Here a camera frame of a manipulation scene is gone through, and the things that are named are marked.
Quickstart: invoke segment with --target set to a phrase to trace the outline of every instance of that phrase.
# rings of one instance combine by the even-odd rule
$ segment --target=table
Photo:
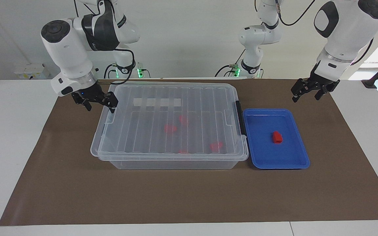
[[[360,82],[342,81],[332,96],[352,132],[378,175],[378,92],[365,89]],[[56,95],[49,81],[0,81],[0,216],[39,138]],[[0,234],[16,232],[33,235],[45,230],[48,234],[91,234],[92,232],[123,234],[157,232],[162,235],[199,232],[202,234],[233,235],[315,235],[326,228],[341,234],[350,229],[355,233],[378,232],[378,221],[348,222],[281,222],[249,224],[176,224],[176,225],[112,225],[112,226],[27,226],[0,227]]]

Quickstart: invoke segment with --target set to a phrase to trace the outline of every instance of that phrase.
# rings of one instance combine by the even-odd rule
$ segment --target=red block
[[[188,124],[188,118],[186,116],[183,116],[183,115],[179,116],[179,121],[184,126]]]
[[[272,140],[273,143],[280,144],[282,143],[282,135],[278,131],[275,131],[272,135]]]
[[[166,124],[164,126],[164,132],[165,133],[174,133],[177,131],[177,127],[173,125]]]
[[[210,149],[212,152],[220,152],[220,148],[222,148],[224,144],[222,142],[216,142],[210,144]]]

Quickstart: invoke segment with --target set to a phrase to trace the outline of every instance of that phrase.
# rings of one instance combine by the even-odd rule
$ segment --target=transparent lid
[[[236,89],[228,84],[127,82],[111,85],[119,101],[104,107],[91,153],[105,161],[243,161]]]

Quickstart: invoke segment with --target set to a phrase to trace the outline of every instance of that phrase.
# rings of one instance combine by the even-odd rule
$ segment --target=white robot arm
[[[261,25],[249,26],[239,33],[239,41],[245,47],[246,54],[239,61],[240,76],[255,78],[260,70],[263,51],[259,45],[267,45],[279,42],[282,37],[282,29],[279,27],[279,19],[275,0],[261,0],[258,4],[258,18]]]
[[[51,81],[55,92],[59,96],[71,94],[75,102],[85,106],[88,111],[91,110],[90,102],[93,102],[109,107],[113,113],[117,98],[112,92],[105,94],[102,91],[93,64],[87,57],[87,50],[119,51],[118,55],[123,55],[121,53],[126,50],[129,55],[119,56],[117,60],[126,63],[125,68],[128,70],[124,74],[128,74],[128,78],[135,67],[135,60],[132,51],[117,49],[120,45],[120,31],[126,29],[125,16],[119,13],[121,20],[117,22],[118,10],[114,10],[115,5],[110,0],[96,0],[96,4],[98,15],[51,21],[43,27],[41,37],[49,55],[61,70]],[[139,36],[135,35],[134,39],[128,37],[127,42],[138,41]]]
[[[84,4],[97,6],[99,0],[78,0]],[[122,8],[119,6],[118,0],[111,0],[114,18],[117,21],[117,38],[120,39],[118,49],[127,49],[127,44],[132,44],[139,41],[140,34],[138,27],[129,21],[125,14],[122,12]],[[131,70],[135,67],[135,61],[132,59],[132,55],[127,51],[114,51],[115,67],[120,78],[126,78]]]
[[[378,0],[332,0],[324,4],[314,21],[317,32],[327,38],[308,79],[298,79],[291,88],[293,101],[319,90],[319,100],[332,92],[343,72],[378,31]]]

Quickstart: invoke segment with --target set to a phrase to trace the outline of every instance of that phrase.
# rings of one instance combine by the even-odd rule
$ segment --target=white wall
[[[120,0],[129,20],[138,25],[141,40],[131,45],[136,59],[153,77],[213,76],[223,65],[234,63],[243,46],[237,39],[240,29],[260,24],[253,0]],[[295,26],[285,27],[278,44],[263,46],[262,67],[267,78],[307,77],[326,39],[313,27],[313,19],[327,0],[317,0]],[[309,1],[291,0],[282,5],[283,19],[292,22]],[[88,10],[78,4],[81,15]],[[57,68],[47,54],[40,30],[47,22],[74,17],[72,0],[0,0],[0,79],[14,79],[15,64],[44,63],[53,73]],[[375,38],[372,52],[378,45]],[[109,52],[89,52],[101,70],[112,63]],[[358,66],[346,72],[352,74]]]

